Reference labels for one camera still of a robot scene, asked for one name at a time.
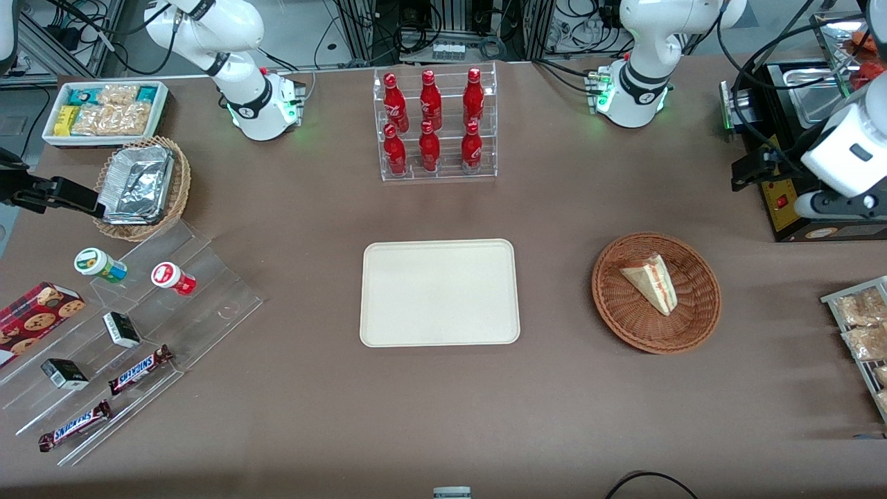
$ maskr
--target small bottle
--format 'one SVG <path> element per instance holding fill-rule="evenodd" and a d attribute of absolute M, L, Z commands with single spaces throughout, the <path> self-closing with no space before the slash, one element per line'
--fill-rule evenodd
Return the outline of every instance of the small bottle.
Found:
<path fill-rule="evenodd" d="M 422 120 L 430 121 L 435 130 L 444 126 L 444 107 L 441 103 L 441 91 L 435 83 L 435 72 L 422 71 L 422 93 L 419 96 L 422 105 Z"/>
<path fill-rule="evenodd" d="M 187 297 L 197 288 L 197 280 L 194 279 L 194 276 L 184 273 L 182 267 L 172 262 L 158 264 L 151 271 L 151 282 L 160 288 L 172 288 L 183 297 Z"/>
<path fill-rule="evenodd" d="M 382 80 L 385 82 L 385 114 L 389 123 L 393 123 L 399 133 L 406 133 L 410 130 L 410 119 L 406 117 L 404 93 L 397 88 L 397 78 L 393 73 L 385 74 Z"/>
<path fill-rule="evenodd" d="M 97 275 L 111 283 L 126 279 L 126 264 L 118 262 L 98 248 L 87 248 L 77 253 L 74 268 L 83 275 Z"/>
<path fill-rule="evenodd" d="M 465 127 L 465 137 L 462 138 L 462 171 L 467 175 L 474 175 L 481 169 L 481 147 L 483 141 L 477 135 L 477 121 L 472 120 Z"/>
<path fill-rule="evenodd" d="M 397 136 L 397 128 L 391 123 L 385 123 L 385 158 L 388 160 L 391 175 L 402 177 L 406 175 L 406 148 L 404 142 Z"/>
<path fill-rule="evenodd" d="M 437 138 L 434 124 L 429 120 L 422 122 L 419 149 L 422 152 L 422 168 L 428 173 L 437 172 L 441 163 L 441 141 Z"/>
<path fill-rule="evenodd" d="M 483 118 L 483 88 L 481 87 L 481 70 L 472 67 L 468 70 L 468 85 L 462 94 L 462 106 L 465 110 L 462 121 L 465 126 L 476 120 L 478 123 Z"/>

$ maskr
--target snickers bar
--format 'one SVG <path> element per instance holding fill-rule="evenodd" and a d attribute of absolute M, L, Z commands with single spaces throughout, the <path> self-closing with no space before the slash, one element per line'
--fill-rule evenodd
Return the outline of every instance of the snickers bar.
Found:
<path fill-rule="evenodd" d="M 148 373 L 160 367 L 163 362 L 172 358 L 173 354 L 169 351 L 169 348 L 167 348 L 166 345 L 161 346 L 144 360 L 130 368 L 130 370 L 121 374 L 120 377 L 113 381 L 109 381 L 108 384 L 111 386 L 111 395 L 114 396 L 120 394 L 120 392 L 131 387 L 133 384 L 138 383 L 143 377 L 148 376 Z"/>
<path fill-rule="evenodd" d="M 60 444 L 64 439 L 82 432 L 87 426 L 91 426 L 97 421 L 103 419 L 111 419 L 111 407 L 108 406 L 107 400 L 102 400 L 98 405 L 87 412 L 83 416 L 78 417 L 74 421 L 62 426 L 55 432 L 45 433 L 40 437 L 40 452 L 49 452 Z"/>

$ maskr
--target coca-cola bottle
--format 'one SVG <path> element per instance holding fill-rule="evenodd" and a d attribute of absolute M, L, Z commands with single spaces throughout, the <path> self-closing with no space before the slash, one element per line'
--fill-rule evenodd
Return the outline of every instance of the coca-cola bottle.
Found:
<path fill-rule="evenodd" d="M 382 78 L 385 83 L 385 114 L 389 123 L 393 123 L 400 133 L 410 130 L 410 119 L 406 117 L 406 99 L 404 93 L 397 88 L 397 78 L 387 73 Z"/>
<path fill-rule="evenodd" d="M 462 138 L 462 171 L 468 175 L 474 175 L 481 169 L 481 147 L 483 141 L 477 135 L 479 128 L 477 121 L 468 122 L 465 127 L 465 137 Z"/>
<path fill-rule="evenodd" d="M 391 123 L 385 123 L 385 157 L 388 160 L 391 175 L 402 177 L 406 175 L 406 148 L 404 142 L 397 136 L 397 128 Z"/>
<path fill-rule="evenodd" d="M 471 123 L 471 120 L 481 122 L 483 117 L 483 88 L 481 87 L 481 70 L 472 67 L 468 70 L 468 85 L 465 87 L 465 93 L 462 94 L 462 106 L 465 110 L 462 121 L 465 126 Z"/>
<path fill-rule="evenodd" d="M 444 107 L 441 104 L 441 91 L 435 83 L 435 72 L 426 69 L 422 71 L 422 93 L 419 95 L 422 105 L 422 120 L 428 120 L 435 130 L 444 126 Z"/>
<path fill-rule="evenodd" d="M 437 138 L 434 124 L 430 120 L 422 122 L 419 150 L 422 152 L 422 168 L 428 173 L 436 172 L 441 162 L 441 141 Z"/>

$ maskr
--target sandwich slice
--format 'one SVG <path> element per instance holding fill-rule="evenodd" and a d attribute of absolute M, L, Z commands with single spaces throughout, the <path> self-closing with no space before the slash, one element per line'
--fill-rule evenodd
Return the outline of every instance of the sandwich slice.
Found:
<path fill-rule="evenodd" d="M 629 262 L 619 270 L 662 315 L 669 315 L 678 306 L 678 295 L 660 255 Z"/>

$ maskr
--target red cookie box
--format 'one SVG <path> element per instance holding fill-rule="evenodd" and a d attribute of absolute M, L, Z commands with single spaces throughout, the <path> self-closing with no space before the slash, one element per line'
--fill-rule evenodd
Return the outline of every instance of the red cookie box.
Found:
<path fill-rule="evenodd" d="M 72 290 L 41 282 L 0 310 L 0 368 L 85 306 Z"/>

